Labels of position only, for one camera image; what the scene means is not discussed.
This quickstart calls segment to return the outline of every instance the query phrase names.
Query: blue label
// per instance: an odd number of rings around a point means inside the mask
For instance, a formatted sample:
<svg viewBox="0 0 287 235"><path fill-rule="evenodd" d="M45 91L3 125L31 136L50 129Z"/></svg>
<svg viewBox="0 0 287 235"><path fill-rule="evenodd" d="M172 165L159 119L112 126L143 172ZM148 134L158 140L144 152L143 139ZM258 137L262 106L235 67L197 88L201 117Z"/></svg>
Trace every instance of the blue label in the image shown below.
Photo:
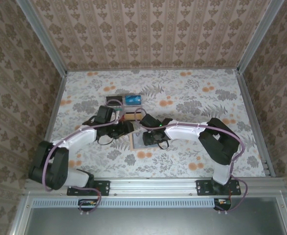
<svg viewBox="0 0 287 235"><path fill-rule="evenodd" d="M141 105L142 96L141 95L126 95L125 104L126 105Z"/></svg>

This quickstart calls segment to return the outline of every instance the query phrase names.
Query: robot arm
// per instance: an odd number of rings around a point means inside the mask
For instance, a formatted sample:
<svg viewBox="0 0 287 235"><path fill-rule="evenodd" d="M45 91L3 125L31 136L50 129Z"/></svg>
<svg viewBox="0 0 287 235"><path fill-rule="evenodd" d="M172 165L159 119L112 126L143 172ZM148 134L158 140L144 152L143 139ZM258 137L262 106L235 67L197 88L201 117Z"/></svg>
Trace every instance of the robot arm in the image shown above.
<svg viewBox="0 0 287 235"><path fill-rule="evenodd" d="M118 139L120 136L134 131L131 122L118 122L119 119L119 112L115 112L110 107L100 106L96 116L84 122L78 130L67 138L54 142L42 141L35 152L34 160L28 174L29 178L38 183L42 182L44 165L48 154L53 147L62 142L52 153L51 160L49 161L45 173L46 185L54 190L58 190L63 186L92 188L94 176L82 170L69 168L69 158L73 158L72 155L75 155L84 145L99 141L104 135L108 135L112 139ZM99 126L112 121L115 121L112 125Z"/></svg>
<svg viewBox="0 0 287 235"><path fill-rule="evenodd" d="M229 181L232 157L237 152L239 146L239 142L233 137L221 131L197 127L195 123L178 122L170 118L166 118L163 122L160 122L149 114L140 121L140 124L146 127L170 125L162 129L145 132L143 134L145 145L160 144L174 139L200 140L214 161L213 181L221 186L227 184ZM209 122L201 123L201 125L216 127L234 134L217 118L212 118Z"/></svg>

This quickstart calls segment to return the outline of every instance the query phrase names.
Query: table surface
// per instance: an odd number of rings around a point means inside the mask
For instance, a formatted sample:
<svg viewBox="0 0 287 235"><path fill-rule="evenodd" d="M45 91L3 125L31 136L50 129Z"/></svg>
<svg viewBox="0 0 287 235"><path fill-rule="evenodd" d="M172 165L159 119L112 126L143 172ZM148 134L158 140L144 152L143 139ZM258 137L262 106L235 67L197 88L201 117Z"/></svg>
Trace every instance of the table surface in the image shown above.
<svg viewBox="0 0 287 235"><path fill-rule="evenodd" d="M245 143L234 166L241 177L265 176L236 78L236 70L124 70L69 72L51 140L61 139L92 115L106 96L141 94L143 108L163 120L221 119ZM211 177L213 161L199 141L173 140L169 148L133 150L129 136L110 145L90 143L69 161L95 177Z"/></svg>

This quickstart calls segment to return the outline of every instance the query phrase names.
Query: vent grille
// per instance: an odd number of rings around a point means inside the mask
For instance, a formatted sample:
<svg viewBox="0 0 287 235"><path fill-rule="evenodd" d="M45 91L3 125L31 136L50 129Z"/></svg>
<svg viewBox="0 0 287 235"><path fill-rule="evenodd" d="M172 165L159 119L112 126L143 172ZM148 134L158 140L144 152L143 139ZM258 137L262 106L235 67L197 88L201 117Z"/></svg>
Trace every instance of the vent grille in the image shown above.
<svg viewBox="0 0 287 235"><path fill-rule="evenodd" d="M78 198L35 198L32 208L77 208ZM213 198L103 198L99 208L213 208Z"/></svg>

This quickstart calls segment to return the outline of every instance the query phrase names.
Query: dark gray panel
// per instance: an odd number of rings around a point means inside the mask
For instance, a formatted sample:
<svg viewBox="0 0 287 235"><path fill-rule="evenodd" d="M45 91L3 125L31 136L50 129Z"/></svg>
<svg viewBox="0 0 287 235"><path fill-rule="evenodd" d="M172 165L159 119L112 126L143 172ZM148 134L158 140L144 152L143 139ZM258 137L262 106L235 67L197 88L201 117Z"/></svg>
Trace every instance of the dark gray panel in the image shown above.
<svg viewBox="0 0 287 235"><path fill-rule="evenodd" d="M33 209L27 235L285 235L275 199L248 198L228 215L213 209Z"/></svg>

